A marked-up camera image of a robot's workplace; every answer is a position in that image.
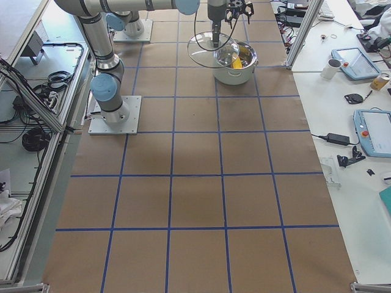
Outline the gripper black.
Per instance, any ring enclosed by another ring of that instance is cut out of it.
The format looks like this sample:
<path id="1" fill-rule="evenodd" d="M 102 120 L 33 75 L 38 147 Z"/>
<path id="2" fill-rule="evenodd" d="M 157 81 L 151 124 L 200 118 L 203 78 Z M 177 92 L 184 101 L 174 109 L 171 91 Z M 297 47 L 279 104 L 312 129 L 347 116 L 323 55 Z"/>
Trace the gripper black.
<path id="1" fill-rule="evenodd" d="M 225 12 L 225 22 L 233 27 L 233 20 L 237 19 L 237 12 L 244 12 L 247 16 L 247 22 L 250 23 L 250 18 L 254 14 L 254 6 L 251 1 L 245 0 L 229 0 L 227 10 Z"/>
<path id="2" fill-rule="evenodd" d="M 221 33 L 221 22 L 213 21 L 213 43 L 219 43 L 220 33 Z"/>

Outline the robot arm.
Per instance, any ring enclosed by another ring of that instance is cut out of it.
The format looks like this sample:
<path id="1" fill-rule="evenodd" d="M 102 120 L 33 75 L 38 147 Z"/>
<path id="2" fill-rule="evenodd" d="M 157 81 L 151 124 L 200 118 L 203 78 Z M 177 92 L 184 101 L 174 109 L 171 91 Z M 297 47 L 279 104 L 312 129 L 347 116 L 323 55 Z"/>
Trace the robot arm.
<path id="1" fill-rule="evenodd" d="M 248 22 L 254 14 L 254 6 L 246 1 L 207 1 L 208 19 L 212 21 L 211 31 L 216 42 L 221 33 L 221 22 L 230 24 L 232 20 L 237 20 L 241 15 L 246 15 Z M 129 10 L 125 12 L 109 12 L 106 14 L 108 26 L 115 31 L 126 31 L 129 37 L 135 37 L 144 32 L 144 24 L 140 20 L 138 10 Z"/>
<path id="2" fill-rule="evenodd" d="M 176 9 L 184 15 L 198 11 L 199 1 L 56 1 L 65 12 L 73 15 L 79 23 L 83 36 L 93 53 L 99 75 L 90 84 L 93 97 L 101 109 L 106 123 L 122 123 L 130 116 L 130 108 L 121 94 L 124 65 L 114 53 L 102 13 L 126 12 L 127 19 L 136 19 L 140 10 L 155 11 Z"/>

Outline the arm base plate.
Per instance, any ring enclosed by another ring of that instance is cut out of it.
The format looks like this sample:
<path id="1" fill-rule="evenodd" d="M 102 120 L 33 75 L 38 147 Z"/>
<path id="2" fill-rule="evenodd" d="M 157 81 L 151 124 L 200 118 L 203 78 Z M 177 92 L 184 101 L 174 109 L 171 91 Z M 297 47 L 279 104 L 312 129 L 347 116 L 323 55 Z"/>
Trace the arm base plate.
<path id="1" fill-rule="evenodd" d="M 128 23 L 122 31 L 116 31 L 115 43 L 149 43 L 152 36 L 152 19 L 138 19 Z"/>
<path id="2" fill-rule="evenodd" d="M 141 111 L 141 96 L 122 96 L 122 106 L 115 112 L 105 112 L 95 105 L 89 126 L 91 135 L 137 134 Z"/>

